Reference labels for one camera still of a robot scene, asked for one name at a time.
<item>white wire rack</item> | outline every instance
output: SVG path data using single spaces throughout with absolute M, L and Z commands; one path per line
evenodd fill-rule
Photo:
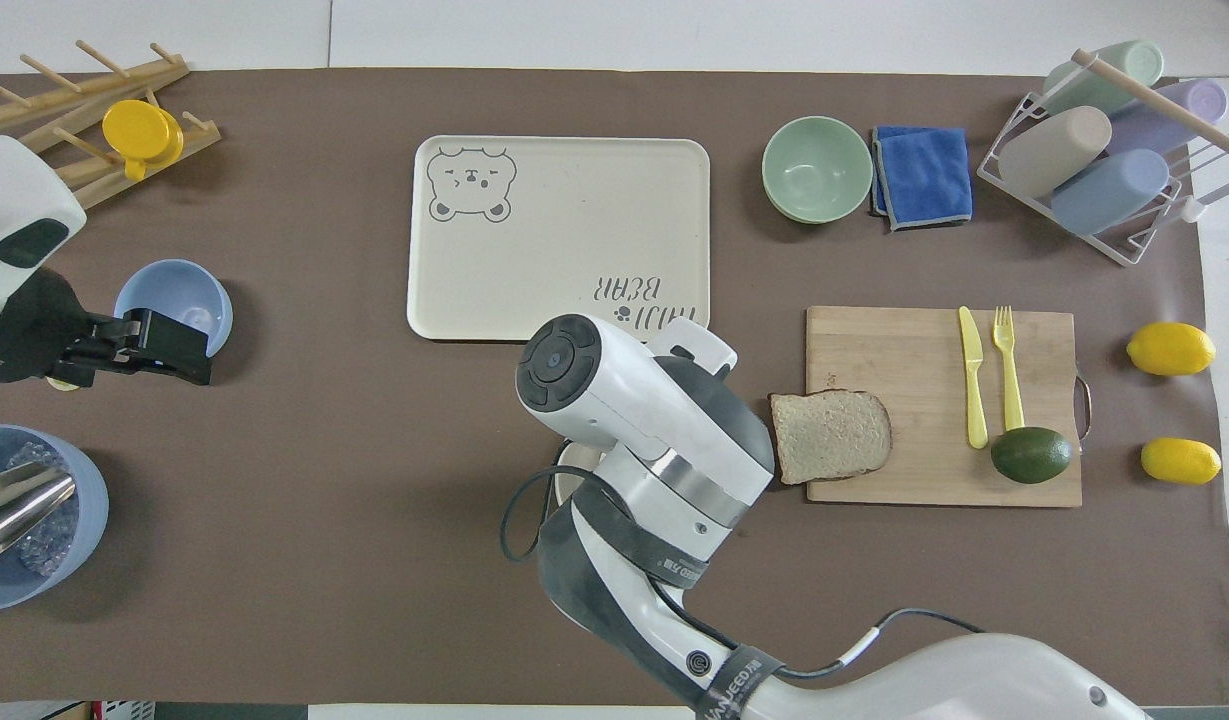
M 1125 72 L 1104 63 L 1104 60 L 1099 60 L 1097 57 L 1085 50 L 1077 50 L 1072 55 L 1072 60 L 1077 61 L 1079 68 L 1074 72 L 1068 74 L 1067 77 L 1063 77 L 1050 92 L 1046 95 L 1029 92 L 1024 100 L 1018 102 L 1010 120 L 1000 129 L 1000 135 L 992 143 L 992 147 L 984 156 L 983 163 L 980 163 L 978 177 L 999 187 L 1008 195 L 1013 197 L 1013 199 L 1021 202 L 1024 205 L 1039 211 L 1050 220 L 1054 220 L 1057 224 L 1058 220 L 1054 217 L 1053 211 L 1050 210 L 1048 199 L 1026 197 L 1004 182 L 1000 177 L 999 152 L 1013 138 L 1020 136 L 1029 128 L 1035 127 L 1036 123 L 1048 118 L 1050 114 L 1043 108 L 1045 102 L 1062 91 L 1075 77 L 1079 77 L 1082 72 L 1095 72 L 1097 76 L 1107 79 L 1109 82 L 1129 92 L 1129 95 L 1143 101 L 1144 104 L 1150 106 L 1154 111 L 1160 111 L 1177 123 L 1193 129 L 1193 131 L 1208 141 L 1201 150 L 1196 150 L 1193 154 L 1187 155 L 1186 158 L 1176 160 L 1175 163 L 1170 165 L 1170 182 L 1138 213 L 1100 233 L 1083 233 L 1082 236 L 1077 236 L 1093 246 L 1094 249 L 1116 260 L 1116 263 L 1134 265 L 1143 259 L 1148 245 L 1159 229 L 1164 229 L 1166 225 L 1177 222 L 1179 220 L 1196 222 L 1196 219 L 1204 213 L 1208 205 L 1229 195 L 1229 182 L 1203 197 L 1190 195 L 1190 193 L 1188 195 L 1182 195 L 1186 179 L 1196 170 L 1202 170 L 1207 165 L 1214 163 L 1214 161 L 1229 155 L 1229 133 L 1223 133 L 1220 129 L 1188 113 L 1180 104 L 1175 104 L 1168 97 L 1159 95 L 1133 77 L 1126 76 Z

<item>cup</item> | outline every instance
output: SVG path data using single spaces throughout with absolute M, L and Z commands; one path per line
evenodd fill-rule
M 1170 182 L 1170 165 L 1152 150 L 1099 160 L 1058 186 L 1050 210 L 1067 232 L 1100 233 L 1125 222 Z
M 1062 111 L 1002 147 L 1000 178 L 1021 195 L 1048 195 L 1093 163 L 1111 138 L 1112 123 L 1099 108 Z
M 1190 79 L 1158 90 L 1160 95 L 1182 106 L 1182 109 L 1217 123 L 1227 113 L 1227 92 L 1208 77 Z M 1148 108 L 1139 100 L 1129 102 L 1112 115 L 1112 140 L 1107 143 L 1109 155 L 1141 147 L 1161 155 L 1195 140 L 1196 131 Z
M 183 128 L 175 115 L 151 102 L 122 100 L 103 114 L 103 138 L 125 160 L 125 177 L 134 182 L 147 170 L 173 163 L 183 155 Z
M 1097 55 L 1099 60 L 1104 60 L 1148 87 L 1161 79 L 1161 72 L 1166 68 L 1161 49 L 1149 41 L 1118 42 L 1118 44 L 1104 47 L 1094 54 Z M 1045 77 L 1043 91 L 1048 93 L 1063 77 L 1075 72 L 1077 69 L 1080 69 L 1080 65 L 1068 60 L 1050 70 L 1050 75 Z M 1057 95 L 1046 100 L 1043 107 L 1053 115 L 1062 113 L 1062 111 L 1079 108 L 1082 104 L 1089 104 L 1111 115 L 1132 100 L 1134 96 L 1129 92 L 1113 86 L 1090 70 L 1082 70 L 1082 74 L 1073 77 Z
M 112 315 L 120 318 L 135 307 L 206 333 L 206 358 L 215 356 L 231 334 L 234 311 L 226 288 L 193 260 L 156 260 L 130 275 L 116 295 Z

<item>yellow knife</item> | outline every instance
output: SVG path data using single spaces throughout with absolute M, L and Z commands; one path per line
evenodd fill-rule
M 970 447 L 976 450 L 988 445 L 988 420 L 983 417 L 983 396 L 980 394 L 980 365 L 983 365 L 983 342 L 975 316 L 962 305 L 957 308 L 961 319 L 961 348 L 965 351 L 965 394 L 968 419 Z

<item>slice of bread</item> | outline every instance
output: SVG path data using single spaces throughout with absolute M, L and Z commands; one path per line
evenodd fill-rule
M 771 415 L 782 479 L 789 487 L 870 473 L 885 464 L 893 445 L 889 413 L 870 392 L 772 394 Z

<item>brown table mat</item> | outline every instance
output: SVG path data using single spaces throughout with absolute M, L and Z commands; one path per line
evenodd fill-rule
M 532 566 L 499 555 L 504 503 L 558 441 L 515 401 L 521 348 L 425 342 L 406 324 L 414 150 L 492 133 L 702 143 L 712 327 L 741 358 L 730 386 L 766 419 L 766 393 L 803 388 L 811 305 L 1077 317 L 1095 402 L 1084 506 L 810 505 L 775 483 L 689 593 L 702 619 L 809 667 L 921 605 L 1052 644 L 1143 705 L 1229 703 L 1222 483 L 1168 487 L 1136 461 L 1156 436 L 1217 446 L 1209 377 L 1149 378 L 1122 351 L 1150 319 L 1203 324 L 1195 230 L 1121 269 L 978 181 L 971 224 L 902 233 L 862 209 L 805 227 L 761 190 L 764 140 L 791 118 L 965 127 L 978 163 L 1037 82 L 193 72 L 162 104 L 218 120 L 225 140 L 98 205 L 50 265 L 107 311 L 140 265 L 199 260 L 234 297 L 234 335 L 208 388 L 0 386 L 0 423 L 75 442 L 112 496 L 87 565 L 0 612 L 0 700 L 673 703 L 556 612 Z M 948 634 L 906 620 L 858 666 Z

